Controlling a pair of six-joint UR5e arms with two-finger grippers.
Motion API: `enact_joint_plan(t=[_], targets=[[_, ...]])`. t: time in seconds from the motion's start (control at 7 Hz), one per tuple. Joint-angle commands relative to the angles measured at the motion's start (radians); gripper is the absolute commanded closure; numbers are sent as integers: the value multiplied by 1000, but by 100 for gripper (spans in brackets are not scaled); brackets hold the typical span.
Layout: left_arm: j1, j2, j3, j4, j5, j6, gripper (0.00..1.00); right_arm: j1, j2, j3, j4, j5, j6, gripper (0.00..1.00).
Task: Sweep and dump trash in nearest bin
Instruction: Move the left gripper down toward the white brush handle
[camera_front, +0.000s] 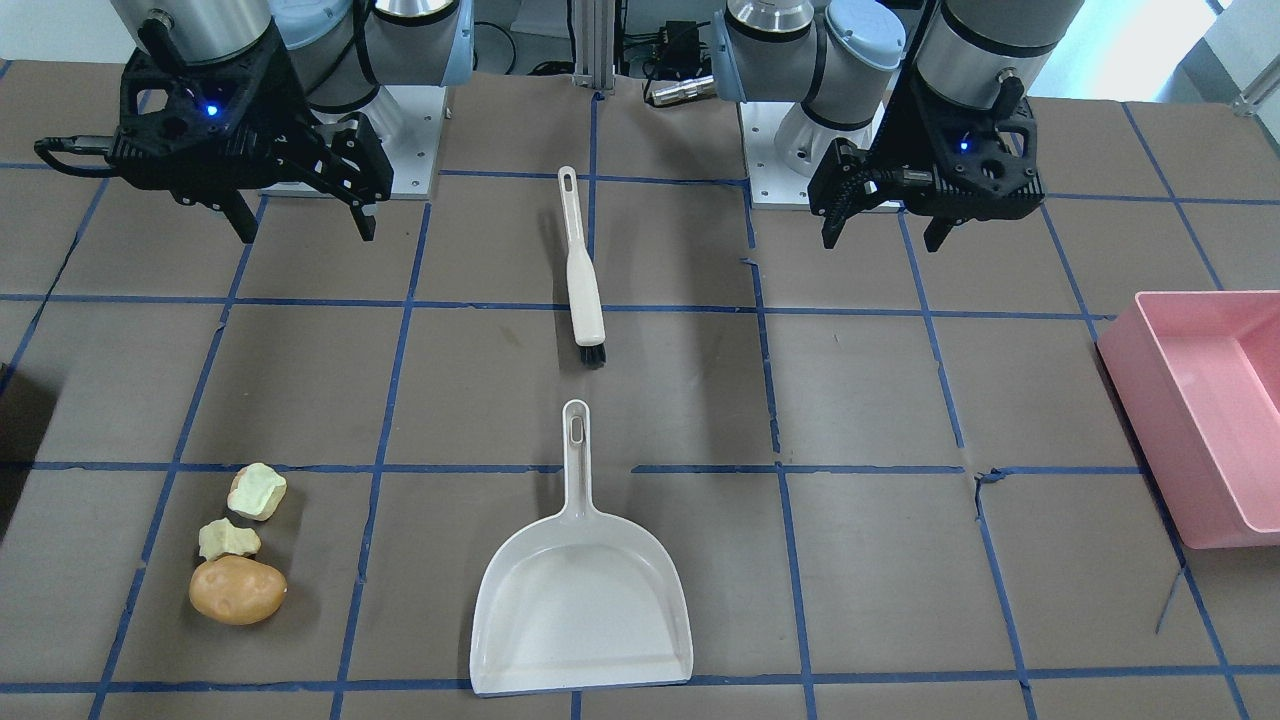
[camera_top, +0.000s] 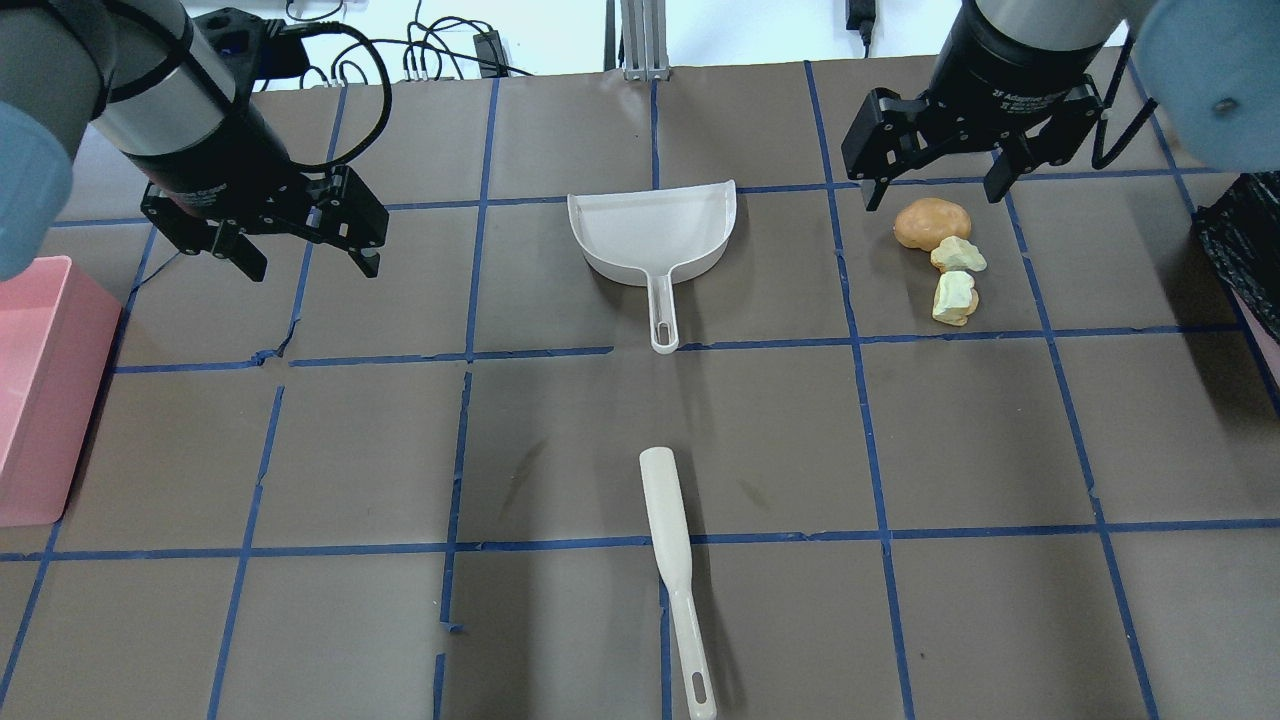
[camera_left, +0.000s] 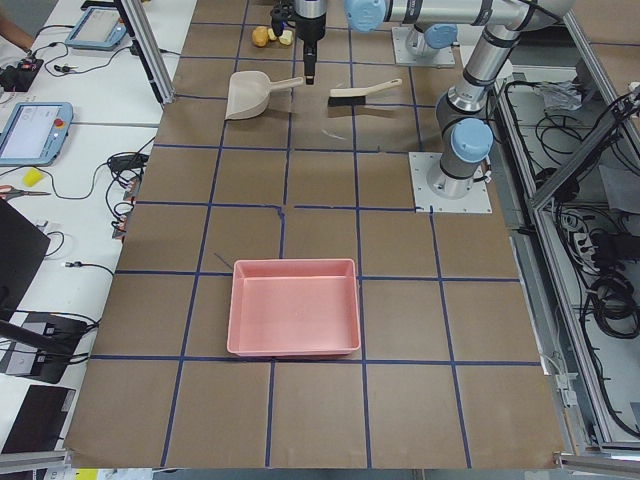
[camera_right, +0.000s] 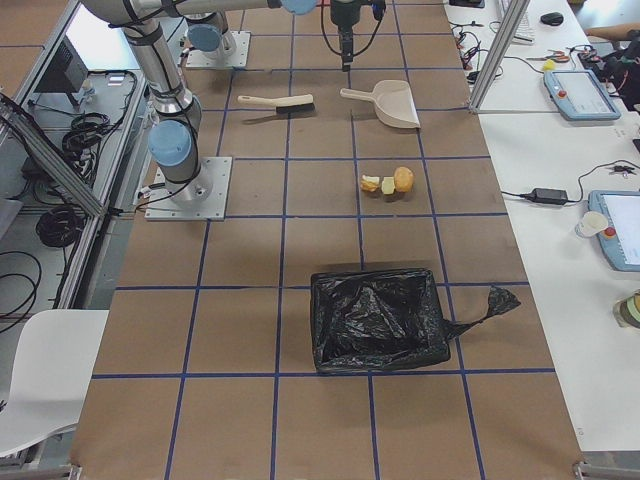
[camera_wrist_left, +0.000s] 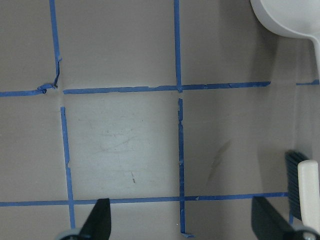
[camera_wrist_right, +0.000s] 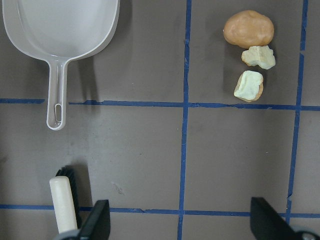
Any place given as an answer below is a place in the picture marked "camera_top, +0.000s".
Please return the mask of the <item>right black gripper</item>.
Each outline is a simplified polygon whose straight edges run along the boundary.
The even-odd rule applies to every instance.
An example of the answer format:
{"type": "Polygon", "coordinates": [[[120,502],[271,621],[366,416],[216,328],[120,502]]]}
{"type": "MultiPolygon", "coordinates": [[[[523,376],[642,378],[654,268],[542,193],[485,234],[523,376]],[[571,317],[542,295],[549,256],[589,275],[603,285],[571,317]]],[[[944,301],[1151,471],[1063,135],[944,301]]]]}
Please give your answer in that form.
{"type": "Polygon", "coordinates": [[[1025,99],[996,97],[991,87],[959,108],[929,94],[902,97],[874,87],[841,143],[845,174],[858,181],[864,209],[876,211],[901,174],[946,155],[997,150],[983,187],[988,202],[1001,202],[1023,176],[1069,161],[1105,109],[1088,79],[1051,95],[1044,108],[1027,113],[1025,105],[1025,99]]]}

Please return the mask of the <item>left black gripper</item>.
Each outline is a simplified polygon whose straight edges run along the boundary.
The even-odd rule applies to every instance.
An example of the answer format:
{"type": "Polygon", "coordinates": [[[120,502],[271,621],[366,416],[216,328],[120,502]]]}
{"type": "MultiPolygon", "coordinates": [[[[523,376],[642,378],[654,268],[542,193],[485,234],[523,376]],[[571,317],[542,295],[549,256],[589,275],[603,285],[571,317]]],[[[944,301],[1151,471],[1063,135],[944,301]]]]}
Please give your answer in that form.
{"type": "Polygon", "coordinates": [[[264,282],[268,259],[252,234],[293,234],[332,246],[366,278],[376,278],[389,224],[388,210],[348,165],[316,179],[293,172],[279,183],[220,184],[197,193],[150,183],[140,209],[179,252],[209,252],[255,283],[264,282]]]}

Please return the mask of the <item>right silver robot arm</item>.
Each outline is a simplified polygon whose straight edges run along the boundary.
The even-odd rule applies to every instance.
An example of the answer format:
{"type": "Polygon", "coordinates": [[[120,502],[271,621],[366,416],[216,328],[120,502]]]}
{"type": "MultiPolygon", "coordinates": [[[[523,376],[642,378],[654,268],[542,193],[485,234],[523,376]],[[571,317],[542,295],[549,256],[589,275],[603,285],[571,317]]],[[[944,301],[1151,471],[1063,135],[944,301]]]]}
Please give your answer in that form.
{"type": "Polygon", "coordinates": [[[1277,37],[1275,1],[965,1],[923,92],[865,96],[844,169],[876,210],[905,173],[992,152],[997,202],[1088,137],[1106,168],[1164,111],[1207,167],[1276,170],[1277,37]]]}

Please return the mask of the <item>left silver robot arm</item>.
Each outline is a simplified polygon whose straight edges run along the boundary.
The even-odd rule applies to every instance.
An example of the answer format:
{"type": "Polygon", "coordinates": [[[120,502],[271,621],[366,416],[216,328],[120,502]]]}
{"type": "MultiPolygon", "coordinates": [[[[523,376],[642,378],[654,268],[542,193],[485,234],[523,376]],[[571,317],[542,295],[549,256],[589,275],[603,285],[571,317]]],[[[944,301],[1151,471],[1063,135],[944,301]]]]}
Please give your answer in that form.
{"type": "Polygon", "coordinates": [[[177,252],[209,254],[253,282],[256,234],[292,234],[379,273],[389,213],[352,168],[384,132],[393,92],[374,58],[381,108],[349,151],[294,160],[253,105],[259,79],[300,77],[307,38],[372,41],[337,20],[288,24],[178,1],[3,4],[3,279],[35,260],[95,128],[147,179],[141,214],[177,252]]]}

